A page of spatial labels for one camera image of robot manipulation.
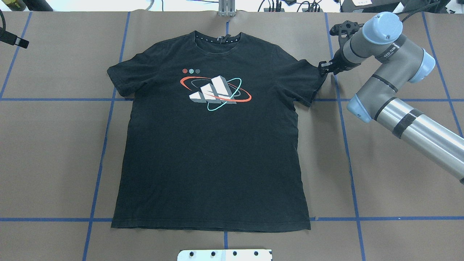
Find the adidas logo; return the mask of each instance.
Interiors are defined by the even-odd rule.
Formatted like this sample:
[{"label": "adidas logo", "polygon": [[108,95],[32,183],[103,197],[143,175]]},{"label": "adidas logo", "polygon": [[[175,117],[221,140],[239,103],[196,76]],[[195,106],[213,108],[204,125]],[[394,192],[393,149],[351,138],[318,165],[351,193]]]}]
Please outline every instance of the adidas logo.
[{"label": "adidas logo", "polygon": [[232,91],[226,79],[217,76],[211,79],[211,83],[200,87],[200,91],[189,95],[190,99],[196,103],[228,103],[236,104]]}]

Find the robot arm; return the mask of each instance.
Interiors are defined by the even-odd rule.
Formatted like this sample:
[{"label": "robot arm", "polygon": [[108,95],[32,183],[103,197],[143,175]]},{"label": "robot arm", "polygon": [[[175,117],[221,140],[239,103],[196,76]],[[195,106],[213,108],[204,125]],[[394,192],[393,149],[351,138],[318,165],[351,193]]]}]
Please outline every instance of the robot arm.
[{"label": "robot arm", "polygon": [[319,70],[337,74],[374,56],[382,65],[351,99],[348,110],[366,123],[379,122],[464,184],[464,139],[395,96],[404,83],[421,81],[435,66],[435,59],[402,30],[397,15],[379,13],[348,36]]}]

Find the metal bracket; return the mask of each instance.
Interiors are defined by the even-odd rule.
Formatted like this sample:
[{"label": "metal bracket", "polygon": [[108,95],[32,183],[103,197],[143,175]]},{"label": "metal bracket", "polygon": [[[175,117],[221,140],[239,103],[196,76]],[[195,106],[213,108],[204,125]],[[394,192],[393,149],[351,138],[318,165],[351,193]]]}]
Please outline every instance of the metal bracket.
[{"label": "metal bracket", "polygon": [[235,0],[219,0],[219,16],[235,16]]}]

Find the graphic print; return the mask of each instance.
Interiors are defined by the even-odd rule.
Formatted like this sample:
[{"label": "graphic print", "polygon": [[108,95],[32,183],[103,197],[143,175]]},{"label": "graphic print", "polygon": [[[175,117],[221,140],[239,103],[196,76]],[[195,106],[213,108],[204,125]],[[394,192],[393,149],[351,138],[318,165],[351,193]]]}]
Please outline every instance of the graphic print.
[{"label": "graphic print", "polygon": [[[225,104],[237,104],[251,100],[251,95],[241,88],[242,79],[240,78],[233,78],[228,81],[220,75],[214,78],[198,76],[182,78],[180,84],[192,91],[192,89],[187,86],[186,81],[188,85],[199,89],[199,91],[189,95],[190,100],[196,103],[207,103],[206,108],[209,111],[215,111]],[[238,81],[238,86],[230,83],[232,81],[234,81],[234,83]],[[219,106],[211,108],[213,106],[210,107],[210,104],[219,104]]]}]

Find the blue tape line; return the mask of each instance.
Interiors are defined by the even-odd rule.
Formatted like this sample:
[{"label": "blue tape line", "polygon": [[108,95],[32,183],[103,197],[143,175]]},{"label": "blue tape line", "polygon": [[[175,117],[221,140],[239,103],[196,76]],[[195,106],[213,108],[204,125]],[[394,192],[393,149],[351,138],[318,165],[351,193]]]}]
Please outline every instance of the blue tape line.
[{"label": "blue tape line", "polygon": [[111,217],[93,219],[93,222],[112,222],[112,221],[113,219]]},{"label": "blue tape line", "polygon": [[224,231],[224,249],[229,249],[229,239],[227,238],[227,231]]},{"label": "blue tape line", "polygon": [[[0,98],[2,101],[133,101],[134,98]],[[316,98],[319,102],[337,102],[336,98]],[[351,99],[340,98],[342,102],[349,102]],[[405,102],[449,102],[448,99],[402,99]],[[451,99],[452,102],[464,102],[464,99]]]},{"label": "blue tape line", "polygon": [[[119,62],[122,62],[122,55],[124,54],[124,47],[125,47],[125,42],[126,42],[126,37],[127,37],[127,29],[129,27],[129,19],[130,19],[130,12],[127,12],[126,27],[124,29],[124,37],[122,38],[122,45],[121,45],[121,53],[119,55]],[[105,157],[105,152],[106,152],[106,144],[107,144],[107,141],[108,141],[108,130],[110,129],[111,117],[113,115],[115,97],[116,97],[116,88],[113,88],[113,98],[111,100],[110,113],[108,114],[108,121],[106,123],[105,139],[103,140],[102,155],[100,157],[100,165],[98,167],[97,182],[95,184],[95,192],[93,194],[92,209],[90,211],[90,221],[89,221],[89,227],[87,229],[87,237],[85,238],[85,246],[84,246],[84,253],[82,255],[82,261],[85,261],[87,259],[87,251],[89,249],[90,235],[92,233],[93,217],[94,217],[94,214],[95,214],[95,206],[97,204],[98,188],[100,187],[100,179],[102,177],[103,159]]]},{"label": "blue tape line", "polygon": [[89,222],[90,218],[0,217],[0,222]]},{"label": "blue tape line", "polygon": [[[89,222],[90,218],[60,217],[0,217],[0,222]],[[92,222],[111,222],[110,217],[93,218]],[[314,217],[311,222],[336,221],[411,221],[411,220],[464,220],[464,216],[361,216],[361,217]],[[228,247],[227,232],[224,234],[224,246]]]},{"label": "blue tape line", "polygon": [[133,101],[134,98],[1,98],[2,101]]},{"label": "blue tape line", "polygon": [[311,218],[311,221],[357,221],[356,217],[318,217]]},{"label": "blue tape line", "polygon": [[[329,18],[327,16],[327,13],[324,13],[324,17],[325,17],[325,26],[326,26],[326,31],[327,31],[327,39],[329,41],[330,56],[331,58],[333,58],[334,52],[332,50],[332,40],[330,39]],[[340,88],[338,86],[337,76],[335,75],[334,78],[335,78],[335,91],[337,94],[337,102],[338,102],[338,112],[340,114],[340,120],[342,122],[342,132],[343,132],[343,141],[345,143],[345,153],[348,158],[348,167],[349,167],[349,175],[351,179],[351,194],[353,196],[354,214],[356,215],[356,218],[358,218],[359,217],[358,202],[356,199],[356,190],[354,188],[354,178],[353,178],[353,171],[351,168],[351,158],[350,158],[349,149],[348,149],[348,139],[347,139],[346,129],[345,129],[345,120],[343,118],[343,112],[342,112],[342,101],[340,99]],[[358,238],[359,238],[359,246],[361,248],[361,258],[362,258],[362,261],[366,261],[366,254],[364,252],[364,242],[362,239],[361,222],[356,221],[356,225],[358,227]]]},{"label": "blue tape line", "polygon": [[360,217],[360,221],[464,220],[464,216],[378,216]]},{"label": "blue tape line", "polygon": [[438,73],[440,74],[441,82],[442,82],[443,87],[445,89],[446,97],[448,98],[448,102],[450,103],[450,107],[451,107],[451,111],[453,113],[454,121],[456,122],[456,126],[458,127],[459,135],[461,137],[463,137],[463,132],[461,130],[461,125],[459,124],[458,117],[456,116],[456,112],[454,110],[453,102],[451,101],[450,93],[448,92],[448,87],[446,86],[445,78],[443,77],[443,73],[441,72],[440,63],[438,62],[438,58],[437,58],[437,55],[435,53],[435,49],[433,48],[432,39],[430,37],[429,27],[427,26],[427,19],[425,19],[425,13],[424,12],[422,12],[422,20],[424,21],[425,32],[427,33],[427,38],[429,40],[430,49],[432,50],[432,55],[433,55],[433,58],[435,59],[437,69],[438,69]]},{"label": "blue tape line", "polygon": [[[26,34],[27,27],[29,26],[29,21],[31,20],[32,17],[32,12],[29,12],[29,16],[27,17],[26,24],[24,25],[23,33],[21,34],[21,38],[24,39],[24,35]],[[13,59],[11,60],[10,63],[10,68],[8,69],[8,73],[6,74],[5,81],[3,82],[3,86],[0,91],[0,98],[3,97],[3,93],[5,92],[6,85],[8,83],[8,79],[10,78],[11,70],[13,69],[14,62],[16,61],[16,57],[18,56],[19,52],[19,46],[16,47],[16,50],[14,51]]]}]

